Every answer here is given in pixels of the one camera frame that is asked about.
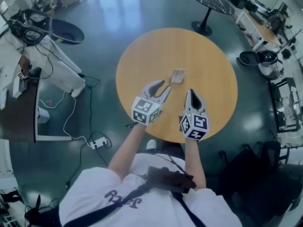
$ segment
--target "white cloth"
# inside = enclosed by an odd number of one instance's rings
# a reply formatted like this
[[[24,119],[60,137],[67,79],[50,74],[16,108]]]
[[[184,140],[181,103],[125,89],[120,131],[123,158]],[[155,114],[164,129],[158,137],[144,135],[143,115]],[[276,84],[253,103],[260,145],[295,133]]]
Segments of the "white cloth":
[[[72,69],[48,50],[67,63]],[[42,69],[41,78],[49,76],[52,73],[53,66],[53,73],[46,80],[68,93],[72,89],[80,88],[85,83],[85,80],[78,76],[78,73],[81,73],[80,68],[64,54],[49,36],[44,37],[36,46],[29,47],[25,47],[22,41],[10,31],[0,38],[0,64],[3,68],[12,67],[12,71],[14,71],[21,54],[29,58],[33,68],[40,67]]]
[[[184,161],[173,158],[184,168]],[[171,171],[178,168],[165,159],[149,154],[137,154],[130,174],[121,182],[118,175],[108,169],[95,167],[84,170],[59,206],[62,226],[69,221],[90,212],[121,201],[131,191],[145,181],[137,176],[147,173],[149,166],[168,167]],[[231,211],[222,196],[210,189],[191,190],[184,194],[189,209],[207,227],[241,227],[238,217]],[[181,204],[168,191],[153,189],[135,198],[116,210],[93,227],[194,227],[189,215]]]

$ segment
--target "table pedestal base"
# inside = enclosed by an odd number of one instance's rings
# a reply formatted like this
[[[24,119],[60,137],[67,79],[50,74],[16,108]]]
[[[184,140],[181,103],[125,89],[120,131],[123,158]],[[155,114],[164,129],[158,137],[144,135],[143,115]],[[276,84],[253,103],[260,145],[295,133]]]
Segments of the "table pedestal base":
[[[207,14],[206,14],[203,22],[194,21],[194,22],[191,23],[191,26],[192,26],[193,30],[196,31],[198,34],[201,34],[201,35],[204,35],[204,36],[209,36],[213,33],[210,26],[208,26],[206,24],[208,16],[209,16],[211,11],[212,11],[212,9],[208,8]]]

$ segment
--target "white t-shirt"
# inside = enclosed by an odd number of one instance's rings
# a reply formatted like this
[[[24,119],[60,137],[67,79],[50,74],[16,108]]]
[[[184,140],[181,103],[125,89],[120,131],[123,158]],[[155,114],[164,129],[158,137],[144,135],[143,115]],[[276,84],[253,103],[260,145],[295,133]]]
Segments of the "white t-shirt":
[[[174,158],[184,168],[185,162]],[[137,175],[147,173],[149,166],[167,167],[171,171],[178,168],[167,160],[149,154],[137,154],[130,174],[121,182],[119,176],[104,168],[84,170],[59,207],[61,224],[90,212],[104,208],[124,199],[145,181]],[[238,217],[231,211],[222,196],[210,189],[190,190],[183,195],[189,209],[202,220],[206,227],[241,227]],[[93,227],[194,227],[181,204],[168,191],[152,189],[149,193],[135,198]]]

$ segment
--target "black marble table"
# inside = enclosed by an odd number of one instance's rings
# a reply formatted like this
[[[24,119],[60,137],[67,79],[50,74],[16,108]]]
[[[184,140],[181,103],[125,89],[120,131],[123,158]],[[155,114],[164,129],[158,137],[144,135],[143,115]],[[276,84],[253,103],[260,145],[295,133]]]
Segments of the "black marble table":
[[[196,1],[208,7],[208,11],[203,22],[194,21],[191,23],[193,30],[201,35],[207,36],[213,33],[210,26],[206,24],[208,16],[212,10],[227,15],[233,15],[235,13],[235,9],[226,0],[196,0]]]

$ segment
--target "dark desk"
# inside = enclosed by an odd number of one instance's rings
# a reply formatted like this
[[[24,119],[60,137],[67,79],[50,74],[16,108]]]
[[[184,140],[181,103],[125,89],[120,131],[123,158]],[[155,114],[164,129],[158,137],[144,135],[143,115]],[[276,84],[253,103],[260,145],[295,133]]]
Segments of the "dark desk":
[[[289,105],[291,107],[292,113],[295,115],[295,124],[291,124],[291,125],[286,124],[285,112],[284,112],[285,109],[283,108],[281,95],[279,91],[279,87],[282,87],[286,84],[288,85],[290,90]],[[276,84],[270,84],[270,82],[268,83],[270,96],[273,102],[278,133],[296,132],[301,128],[301,123],[303,122],[302,111],[299,105],[300,99],[298,92],[297,91],[292,92],[291,87],[296,88],[293,78],[284,78],[283,80],[281,80]]]
[[[227,15],[233,15],[235,13],[235,9],[231,6],[231,4],[227,0],[196,0],[196,1],[208,7],[208,11],[203,22],[194,21],[191,23],[193,30],[201,35],[207,36],[213,33],[210,26],[206,24],[208,16],[212,10]]]
[[[41,69],[35,70],[34,78],[39,78]],[[13,82],[8,90],[6,105],[0,110],[0,139],[36,142],[37,140],[71,140],[69,136],[46,136],[38,134],[39,80],[29,79],[27,89],[18,97],[13,97]]]

